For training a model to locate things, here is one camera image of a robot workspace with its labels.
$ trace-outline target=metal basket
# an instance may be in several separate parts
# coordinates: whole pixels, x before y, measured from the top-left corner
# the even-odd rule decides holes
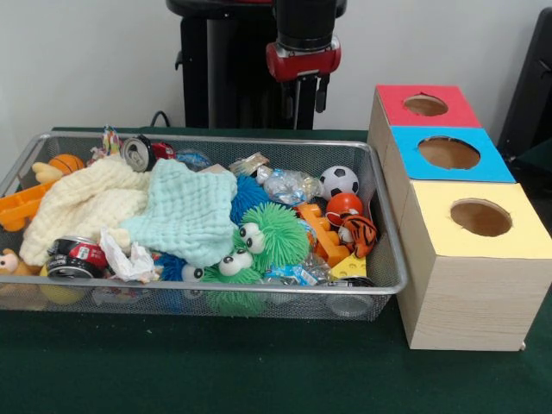
[[[120,134],[124,139],[131,135]],[[0,195],[36,185],[31,166],[48,162],[57,154],[90,158],[92,147],[101,145],[98,133],[53,132],[35,137],[25,148],[6,178]],[[260,304],[259,317],[297,319],[361,319],[373,321],[392,294],[403,289],[407,280],[405,259],[392,218],[386,185],[377,154],[365,143],[351,141],[301,141],[252,138],[150,135],[152,141],[165,141],[176,150],[195,148],[223,166],[244,156],[261,152],[272,166],[300,170],[319,176],[334,165],[351,167],[360,181],[359,197],[370,202],[379,239],[367,257],[367,272],[375,287],[225,285],[185,282],[153,282],[148,285],[107,279],[49,279],[36,276],[0,276],[0,286],[8,286],[10,309],[73,311],[128,314],[219,315],[210,306],[217,292],[243,295]],[[0,232],[0,246],[18,252],[22,231]],[[83,296],[71,304],[46,302],[42,293],[52,289],[80,289]],[[102,293],[119,292],[118,303],[102,300]]]

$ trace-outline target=yellow cheese block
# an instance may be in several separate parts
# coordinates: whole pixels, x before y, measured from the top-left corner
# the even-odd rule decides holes
[[[366,257],[359,259],[354,254],[351,254],[347,259],[344,259],[332,267],[330,272],[332,279],[343,279],[366,277]]]

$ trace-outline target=plush tiger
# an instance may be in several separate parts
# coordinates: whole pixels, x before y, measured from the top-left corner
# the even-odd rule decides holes
[[[342,213],[339,238],[359,259],[367,256],[376,243],[376,227],[372,221],[358,214]]]

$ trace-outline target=orange plastic toy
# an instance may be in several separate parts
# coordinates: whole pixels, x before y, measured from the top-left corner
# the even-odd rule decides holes
[[[19,231],[35,216],[41,200],[53,182],[36,185],[11,196],[0,198],[0,224],[6,231]]]
[[[322,217],[322,210],[316,204],[301,204],[297,207],[301,217],[317,232],[317,248],[315,253],[325,259],[330,267],[350,255],[348,248],[340,246],[339,235],[330,231],[327,218]]]

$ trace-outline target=yellow toy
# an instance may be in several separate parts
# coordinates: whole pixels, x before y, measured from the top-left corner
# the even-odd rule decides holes
[[[39,267],[27,266],[17,254],[5,248],[0,255],[0,275],[36,275]],[[42,311],[47,300],[37,285],[7,283],[0,285],[0,306],[13,310]]]
[[[84,167],[85,163],[79,157],[71,154],[60,154],[47,164],[35,162],[32,166],[36,174],[36,181],[41,184],[52,183],[64,175],[69,175]]]
[[[332,280],[366,277],[366,257],[359,259],[354,254],[351,254],[347,259],[340,261],[336,266],[332,267],[330,273]]]
[[[40,276],[48,276],[48,270],[46,266],[41,269]],[[88,292],[85,287],[63,287],[63,286],[51,286],[41,285],[41,292],[48,298],[53,304],[75,304],[82,299]]]

